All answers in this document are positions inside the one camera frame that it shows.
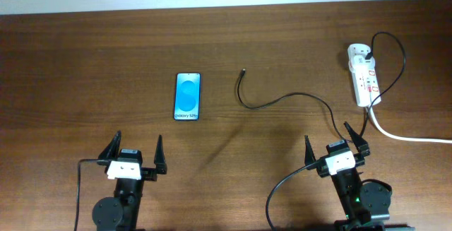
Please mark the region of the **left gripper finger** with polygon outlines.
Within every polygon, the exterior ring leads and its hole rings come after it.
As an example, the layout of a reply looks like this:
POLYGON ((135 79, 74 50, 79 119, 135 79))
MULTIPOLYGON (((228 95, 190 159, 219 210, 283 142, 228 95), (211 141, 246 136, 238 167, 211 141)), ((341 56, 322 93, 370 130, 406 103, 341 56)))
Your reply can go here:
POLYGON ((119 147, 121 143, 121 132, 118 131, 107 145, 107 147, 98 155, 98 161, 100 163, 106 163, 114 160, 119 153, 119 147))
POLYGON ((167 163, 165 159, 165 154, 163 150, 163 138, 162 135, 158 136, 157 139, 157 145, 155 149, 155 157, 154 157, 154 164, 156 168, 166 168, 167 163))

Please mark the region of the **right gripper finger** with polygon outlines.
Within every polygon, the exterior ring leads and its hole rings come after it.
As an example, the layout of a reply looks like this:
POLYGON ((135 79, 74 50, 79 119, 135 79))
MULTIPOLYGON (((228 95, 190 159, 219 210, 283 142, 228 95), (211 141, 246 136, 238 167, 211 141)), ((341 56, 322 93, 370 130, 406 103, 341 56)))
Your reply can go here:
POLYGON ((307 170, 312 170, 316 168, 317 161, 314 155, 313 148, 309 141, 309 137, 307 135, 304 136, 304 142, 305 142, 304 164, 307 170))
POLYGON ((355 132, 347 122, 344 122, 344 126, 347 129, 347 132, 349 133, 358 153, 360 153, 361 155, 370 155, 369 144, 367 143, 367 141, 365 141, 357 132, 355 132))

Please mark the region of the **blue Galaxy smartphone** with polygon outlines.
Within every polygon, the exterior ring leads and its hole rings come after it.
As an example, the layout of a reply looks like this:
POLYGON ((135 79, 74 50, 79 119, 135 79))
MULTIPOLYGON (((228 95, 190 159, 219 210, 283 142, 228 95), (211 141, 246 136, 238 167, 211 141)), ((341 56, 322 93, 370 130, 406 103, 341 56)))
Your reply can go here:
POLYGON ((178 73, 174 99, 174 119, 176 121, 198 120, 200 97, 200 73, 178 73))

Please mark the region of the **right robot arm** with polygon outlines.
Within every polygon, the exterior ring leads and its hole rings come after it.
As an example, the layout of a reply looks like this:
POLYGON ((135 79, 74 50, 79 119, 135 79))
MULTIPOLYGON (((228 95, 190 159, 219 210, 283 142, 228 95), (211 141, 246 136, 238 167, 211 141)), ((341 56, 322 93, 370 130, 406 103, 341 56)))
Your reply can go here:
POLYGON ((341 140, 326 146, 328 154, 317 159, 309 137, 305 136, 304 164, 324 178, 330 177, 346 219, 334 223, 336 230, 384 230, 383 222, 390 218, 392 187, 377 179, 362 180, 357 168, 365 164, 370 155, 369 144, 345 123, 357 152, 350 150, 341 140))

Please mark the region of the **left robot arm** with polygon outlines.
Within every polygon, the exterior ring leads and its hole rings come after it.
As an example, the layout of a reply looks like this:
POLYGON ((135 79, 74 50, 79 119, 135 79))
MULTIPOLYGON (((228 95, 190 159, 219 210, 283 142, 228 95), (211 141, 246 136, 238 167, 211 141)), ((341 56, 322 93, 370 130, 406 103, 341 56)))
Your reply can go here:
POLYGON ((154 167, 144 167, 142 152, 120 148, 120 143, 118 131, 98 155, 97 163, 106 167, 107 178, 114 180, 116 186, 112 197, 100 199, 93 207, 92 219, 97 230, 135 230, 144 183, 155 182, 159 174, 167 173, 161 136, 157 139, 154 167))

